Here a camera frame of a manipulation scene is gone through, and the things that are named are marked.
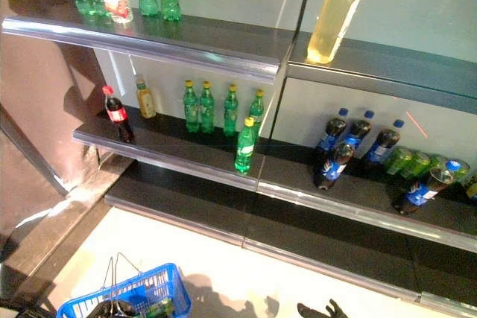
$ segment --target pepsi bottle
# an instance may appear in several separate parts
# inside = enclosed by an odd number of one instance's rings
[[[313,182],[316,187],[328,190],[333,187],[341,172],[355,153],[357,139],[347,136],[345,140],[328,155],[320,169],[315,171]]]

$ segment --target gray shelf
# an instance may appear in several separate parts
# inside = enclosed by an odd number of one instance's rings
[[[477,114],[477,63],[344,39],[326,65],[306,60],[310,33],[298,34],[287,75]]]

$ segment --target green can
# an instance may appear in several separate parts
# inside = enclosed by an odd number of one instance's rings
[[[421,175],[431,164],[431,159],[424,152],[416,151],[411,161],[401,170],[401,177],[410,179]]]
[[[397,147],[393,153],[385,160],[386,173],[396,174],[411,161],[412,152],[405,147]]]

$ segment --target blue label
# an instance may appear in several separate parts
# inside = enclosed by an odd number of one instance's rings
[[[437,194],[436,191],[429,190],[429,188],[421,183],[415,182],[409,191],[405,193],[405,198],[414,205],[421,206],[424,205],[427,200],[433,198]]]
[[[339,165],[338,163],[335,163],[332,160],[327,159],[325,164],[323,165],[323,168],[321,169],[321,173],[328,180],[336,180],[345,168],[346,168],[346,164]]]
[[[325,151],[331,150],[335,147],[337,138],[337,136],[330,136],[328,133],[325,133],[318,142],[318,147]]]

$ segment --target cola bottle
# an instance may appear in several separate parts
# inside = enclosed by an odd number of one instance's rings
[[[338,144],[328,155],[326,161],[319,170],[315,171],[313,182],[319,189],[328,190],[333,187],[341,172],[346,168],[347,163],[355,153],[354,147],[358,139],[347,136],[345,140]]]
[[[111,86],[104,86],[103,93],[106,95],[107,114],[118,130],[119,139],[130,143],[134,138],[134,134],[127,121],[126,109],[121,101],[113,96],[113,88]]]

